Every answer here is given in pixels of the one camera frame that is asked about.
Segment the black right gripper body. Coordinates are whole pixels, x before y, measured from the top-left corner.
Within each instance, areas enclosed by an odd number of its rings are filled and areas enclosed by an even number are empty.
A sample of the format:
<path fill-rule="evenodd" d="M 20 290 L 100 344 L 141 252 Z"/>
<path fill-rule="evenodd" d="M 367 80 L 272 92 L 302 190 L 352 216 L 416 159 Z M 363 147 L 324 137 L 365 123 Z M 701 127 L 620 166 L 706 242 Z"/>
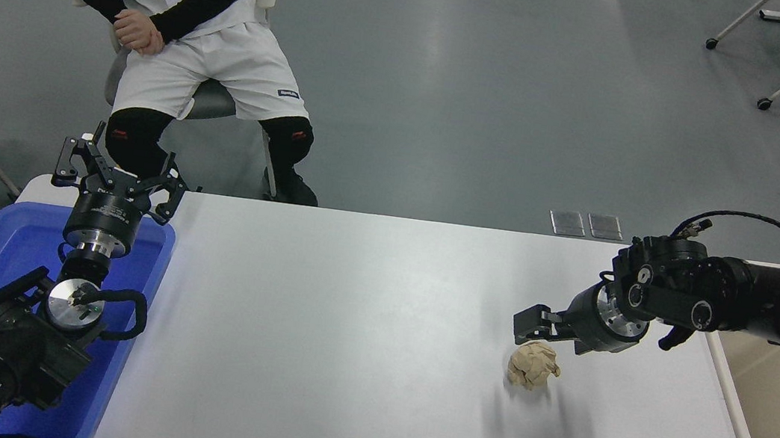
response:
<path fill-rule="evenodd" d="M 608 286 L 595 285 L 573 298 L 563 324 L 575 340 L 595 342 L 594 351 L 616 353 L 638 344 L 642 322 L 622 314 Z"/>

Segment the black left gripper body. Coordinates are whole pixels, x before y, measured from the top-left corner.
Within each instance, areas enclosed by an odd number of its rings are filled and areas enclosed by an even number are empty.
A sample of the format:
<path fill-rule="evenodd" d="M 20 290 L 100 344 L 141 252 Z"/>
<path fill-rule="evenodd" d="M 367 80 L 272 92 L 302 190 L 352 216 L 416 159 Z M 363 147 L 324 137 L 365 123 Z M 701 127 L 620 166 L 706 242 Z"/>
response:
<path fill-rule="evenodd" d="M 103 185 L 106 179 L 111 187 Z M 80 194 L 64 228 L 64 235 L 81 236 L 85 231 L 105 232 L 118 242 L 135 240 L 143 211 L 129 189 L 138 190 L 138 180 L 130 173 L 113 172 L 110 178 L 89 173 L 78 185 Z"/>

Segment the person's left hand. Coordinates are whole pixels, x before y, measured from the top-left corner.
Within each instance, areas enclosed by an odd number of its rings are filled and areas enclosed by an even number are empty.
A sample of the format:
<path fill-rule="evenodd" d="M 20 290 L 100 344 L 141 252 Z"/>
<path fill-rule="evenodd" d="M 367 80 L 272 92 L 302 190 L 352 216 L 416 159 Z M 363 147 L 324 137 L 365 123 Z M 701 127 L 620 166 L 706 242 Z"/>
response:
<path fill-rule="evenodd" d="M 140 55 L 156 55 L 160 54 L 165 47 L 165 39 L 157 29 L 158 28 L 155 26 L 152 34 L 149 36 L 145 34 L 140 34 L 138 36 L 130 34 L 127 34 L 127 36 L 119 36 L 116 32 L 114 32 L 114 34 L 116 36 L 115 39 L 117 39 L 121 46 L 130 48 L 130 50 L 140 53 Z"/>

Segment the person's right hand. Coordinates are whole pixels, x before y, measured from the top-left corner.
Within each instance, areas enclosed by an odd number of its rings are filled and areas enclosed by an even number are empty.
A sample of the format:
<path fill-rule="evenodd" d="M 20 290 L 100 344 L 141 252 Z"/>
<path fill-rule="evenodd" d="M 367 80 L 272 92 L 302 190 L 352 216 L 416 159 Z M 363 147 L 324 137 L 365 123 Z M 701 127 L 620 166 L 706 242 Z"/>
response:
<path fill-rule="evenodd" d="M 114 30 L 119 36 L 151 35 L 155 26 L 152 20 L 143 12 L 132 9 L 124 9 L 114 16 Z"/>

